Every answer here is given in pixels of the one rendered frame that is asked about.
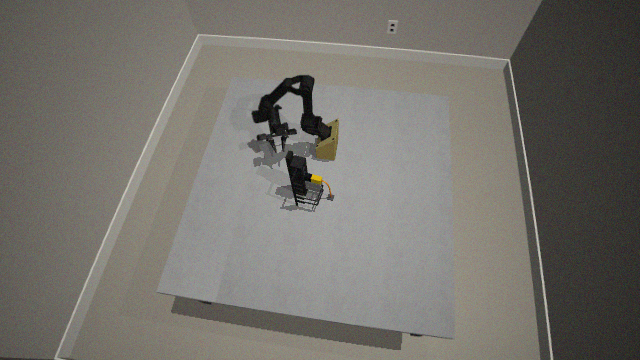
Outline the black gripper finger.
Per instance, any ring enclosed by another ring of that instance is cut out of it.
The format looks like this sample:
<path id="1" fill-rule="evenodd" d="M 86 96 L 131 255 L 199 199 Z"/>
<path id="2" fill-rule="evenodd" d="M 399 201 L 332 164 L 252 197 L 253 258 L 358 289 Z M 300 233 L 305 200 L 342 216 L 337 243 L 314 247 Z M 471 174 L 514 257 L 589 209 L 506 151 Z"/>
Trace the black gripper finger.
<path id="1" fill-rule="evenodd" d="M 288 137 L 289 137 L 289 136 L 287 136 L 287 137 L 281 137 L 281 143 L 282 143 L 282 150 L 283 150 L 283 152 L 284 152 L 284 149 L 285 149 L 285 142 L 286 142 L 286 139 L 287 139 Z"/>
<path id="2" fill-rule="evenodd" d="M 266 140 L 269 141 L 269 143 L 271 144 L 271 146 L 273 147 L 275 153 L 277 153 L 276 147 L 275 147 L 275 143 L 274 143 L 274 139 L 270 139 L 270 140 Z"/>

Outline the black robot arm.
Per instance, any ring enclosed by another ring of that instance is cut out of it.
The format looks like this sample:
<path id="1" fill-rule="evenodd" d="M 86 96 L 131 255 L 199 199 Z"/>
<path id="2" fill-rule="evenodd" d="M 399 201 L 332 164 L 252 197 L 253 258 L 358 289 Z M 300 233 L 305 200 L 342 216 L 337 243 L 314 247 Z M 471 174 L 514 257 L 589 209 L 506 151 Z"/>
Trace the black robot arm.
<path id="1" fill-rule="evenodd" d="M 299 89 L 295 89 L 292 85 L 300 82 Z M 301 128 L 304 132 L 311 135 L 318 135 L 321 141 L 331 136 L 332 126 L 327 126 L 322 122 L 321 116 L 315 116 L 312 109 L 312 90 L 314 86 L 314 78 L 309 75 L 298 75 L 293 78 L 285 78 L 283 82 L 273 90 L 269 95 L 265 95 L 260 99 L 258 105 L 259 110 L 252 110 L 251 115 L 255 123 L 280 119 L 278 109 L 281 106 L 275 104 L 284 94 L 294 93 L 303 98 L 303 110 L 301 117 Z M 275 106 L 273 107 L 273 105 Z M 271 122 L 270 132 L 275 135 L 284 134 L 288 130 L 288 123 L 281 124 Z"/>

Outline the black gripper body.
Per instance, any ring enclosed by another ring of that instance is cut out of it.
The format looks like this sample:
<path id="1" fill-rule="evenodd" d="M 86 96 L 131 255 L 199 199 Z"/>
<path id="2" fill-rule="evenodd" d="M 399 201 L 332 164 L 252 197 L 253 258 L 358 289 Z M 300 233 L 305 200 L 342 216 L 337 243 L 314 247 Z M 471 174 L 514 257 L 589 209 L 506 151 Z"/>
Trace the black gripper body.
<path id="1" fill-rule="evenodd" d="M 275 123 L 277 123 L 277 121 L 279 121 L 279 122 L 281 123 L 280 119 L 276 119 L 276 120 L 270 120 L 270 121 L 268 121 L 269 129 L 270 129 L 270 124 L 271 124 L 271 122 L 273 122 L 273 123 L 275 124 Z M 273 132 L 273 133 L 274 133 L 274 132 Z M 294 135 L 294 134 L 297 134 L 297 131 L 296 131 L 296 129 L 294 128 L 294 129 L 288 129 L 288 130 L 286 130 L 284 134 L 272 135 L 273 133 L 271 133 L 271 132 L 270 132 L 270 134 L 266 134 L 266 133 L 265 133 L 265 134 L 259 134 L 259 135 L 257 135 L 257 141 L 265 140 L 265 139 L 266 139 L 266 140 L 270 140 L 270 139 L 272 139 L 272 137 L 276 137 L 276 136 L 287 137 L 288 135 Z"/>

